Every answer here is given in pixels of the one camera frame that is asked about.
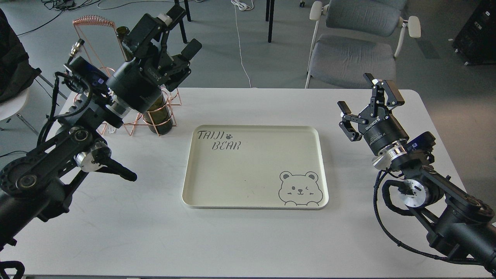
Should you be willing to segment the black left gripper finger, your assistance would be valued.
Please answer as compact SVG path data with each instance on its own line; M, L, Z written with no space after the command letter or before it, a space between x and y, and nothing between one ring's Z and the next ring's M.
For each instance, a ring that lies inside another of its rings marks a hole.
M152 65L185 65L184 54L170 56L167 53L169 32L183 22L185 15L186 10L180 5L174 5L166 14L157 17L144 14L122 41L124 50L128 52L126 62L151 59Z
M202 49L202 46L197 39L188 42L181 53L172 56L171 72L191 72L191 60Z

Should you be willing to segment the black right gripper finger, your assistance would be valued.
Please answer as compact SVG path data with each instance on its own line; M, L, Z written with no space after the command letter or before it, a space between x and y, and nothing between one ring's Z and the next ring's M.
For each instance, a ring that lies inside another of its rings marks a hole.
M379 107L402 106L405 101L393 81L374 78L372 74L364 73L363 77L372 86L370 99L370 116L378 115Z
M345 101L338 101L337 105L342 112L341 122L339 123L340 128L350 141L359 141L362 138L362 134L357 132L351 123L356 122L358 124L366 125L367 119L353 115Z

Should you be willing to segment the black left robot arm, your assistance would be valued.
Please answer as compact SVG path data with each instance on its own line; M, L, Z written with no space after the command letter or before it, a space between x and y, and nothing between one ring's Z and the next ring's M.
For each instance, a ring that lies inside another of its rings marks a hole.
M36 148L1 170L1 248L15 246L15 236L32 219L46 222L69 212L73 193L90 172L137 179L111 158L97 129L103 122L121 127L129 110L147 113L162 97L162 87L175 90L189 76L191 59L202 44L192 39L181 53L167 52L170 30L181 25L186 14L177 3L166 14L144 14L122 40L131 59L110 77L76 56L83 40L73 45L64 65L67 71L54 74L54 93L63 78L80 99L67 113L51 112Z

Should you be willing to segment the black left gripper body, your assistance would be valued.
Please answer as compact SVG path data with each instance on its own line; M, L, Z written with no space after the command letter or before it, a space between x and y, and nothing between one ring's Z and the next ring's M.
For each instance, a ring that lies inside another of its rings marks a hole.
M191 62L183 55L172 57L172 67L160 73L151 58L140 65L137 58L125 62L107 80L110 90L131 109L145 113L162 95L161 86L174 91L191 73Z

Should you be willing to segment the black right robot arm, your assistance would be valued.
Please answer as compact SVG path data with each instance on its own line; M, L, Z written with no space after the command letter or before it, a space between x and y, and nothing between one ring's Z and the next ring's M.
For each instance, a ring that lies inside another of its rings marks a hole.
M409 141L392 109L404 104L393 81L364 74L372 88L370 104L353 115L346 102L337 104L342 113L340 128L350 141L364 138L379 170L374 184L373 205L386 235L413 253L461 265L482 265L493 276L496 268L496 233L491 224L493 209L441 176L432 167L435 137L430 132ZM393 212L416 217L427 230L429 246L442 256L424 253L395 238L383 225L377 208L378 190Z

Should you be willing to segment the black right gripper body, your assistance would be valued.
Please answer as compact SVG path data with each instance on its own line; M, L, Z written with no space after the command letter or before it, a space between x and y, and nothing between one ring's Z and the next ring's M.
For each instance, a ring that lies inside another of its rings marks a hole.
M367 124L358 124L358 131L363 134L363 138L376 156L387 145L409 139L389 109L378 109L377 113L378 115L373 117L370 109L364 109L359 116L367 120Z

